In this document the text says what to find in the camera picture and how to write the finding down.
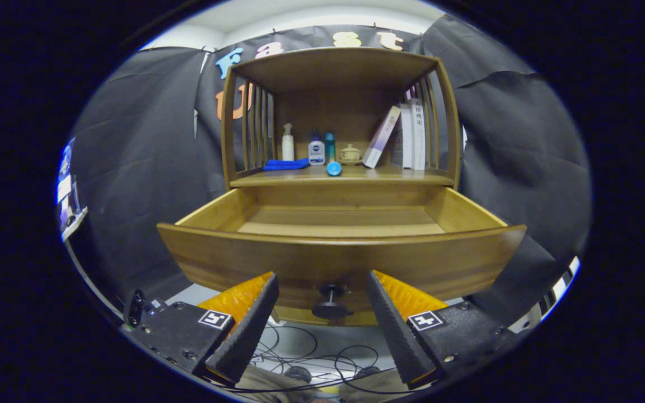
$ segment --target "screw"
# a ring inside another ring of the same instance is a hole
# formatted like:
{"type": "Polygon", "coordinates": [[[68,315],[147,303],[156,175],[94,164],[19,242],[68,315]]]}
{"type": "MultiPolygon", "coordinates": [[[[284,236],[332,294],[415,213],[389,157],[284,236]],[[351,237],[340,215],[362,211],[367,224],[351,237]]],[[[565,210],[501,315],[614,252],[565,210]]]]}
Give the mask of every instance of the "screw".
{"type": "Polygon", "coordinates": [[[186,357],[189,360],[195,360],[198,355],[194,352],[189,352],[188,350],[184,350],[184,357],[186,357]]]}

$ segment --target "book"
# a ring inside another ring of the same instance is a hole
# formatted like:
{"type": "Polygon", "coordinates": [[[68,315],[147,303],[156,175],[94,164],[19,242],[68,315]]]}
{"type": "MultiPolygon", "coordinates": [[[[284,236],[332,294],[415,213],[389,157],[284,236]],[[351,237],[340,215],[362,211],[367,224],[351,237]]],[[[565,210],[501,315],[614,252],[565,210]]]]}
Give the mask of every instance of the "book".
{"type": "Polygon", "coordinates": [[[400,124],[392,144],[392,163],[402,168],[412,168],[412,111],[408,102],[399,105],[400,124]]]}
{"type": "Polygon", "coordinates": [[[393,105],[390,108],[390,111],[387,112],[385,119],[378,126],[377,131],[363,156],[363,164],[368,168],[375,168],[377,166],[380,156],[382,155],[382,151],[385,149],[387,140],[390,139],[392,130],[395,128],[399,117],[400,108],[393,105]]]}
{"type": "Polygon", "coordinates": [[[427,149],[425,148],[424,108],[419,99],[410,99],[412,115],[412,169],[424,170],[427,149]]]}

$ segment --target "open drawer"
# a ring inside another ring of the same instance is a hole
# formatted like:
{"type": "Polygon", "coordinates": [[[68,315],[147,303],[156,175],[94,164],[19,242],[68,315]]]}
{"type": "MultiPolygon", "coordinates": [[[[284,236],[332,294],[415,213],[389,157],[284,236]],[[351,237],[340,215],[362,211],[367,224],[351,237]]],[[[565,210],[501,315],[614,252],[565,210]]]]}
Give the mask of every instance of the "open drawer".
{"type": "Polygon", "coordinates": [[[244,187],[158,225],[194,283],[225,290],[276,272],[276,313],[286,321],[327,324],[310,311],[317,289],[343,284],[339,302],[354,312],[346,325],[376,323],[369,270],[442,300],[466,296],[494,282],[525,230],[453,189],[413,184],[244,187]]]}

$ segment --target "blue cloth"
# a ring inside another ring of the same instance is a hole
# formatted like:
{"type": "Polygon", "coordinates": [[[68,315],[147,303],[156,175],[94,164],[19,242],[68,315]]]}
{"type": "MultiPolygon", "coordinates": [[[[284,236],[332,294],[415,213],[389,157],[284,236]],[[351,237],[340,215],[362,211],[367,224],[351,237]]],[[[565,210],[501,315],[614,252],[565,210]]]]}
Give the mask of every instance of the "blue cloth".
{"type": "Polygon", "coordinates": [[[289,169],[303,169],[310,165],[307,158],[297,161],[280,161],[277,159],[269,160],[263,167],[263,171],[287,171],[289,169]]]}

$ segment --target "white spray bottle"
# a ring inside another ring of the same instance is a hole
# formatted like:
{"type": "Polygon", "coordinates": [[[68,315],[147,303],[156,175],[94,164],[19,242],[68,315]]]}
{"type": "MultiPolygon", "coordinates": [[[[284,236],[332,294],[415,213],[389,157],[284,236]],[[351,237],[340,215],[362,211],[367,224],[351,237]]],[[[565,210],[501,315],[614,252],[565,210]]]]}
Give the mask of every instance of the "white spray bottle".
{"type": "Polygon", "coordinates": [[[284,133],[282,135],[282,160],[295,161],[295,142],[292,134],[290,134],[292,123],[285,123],[282,127],[284,127],[284,133]]]}

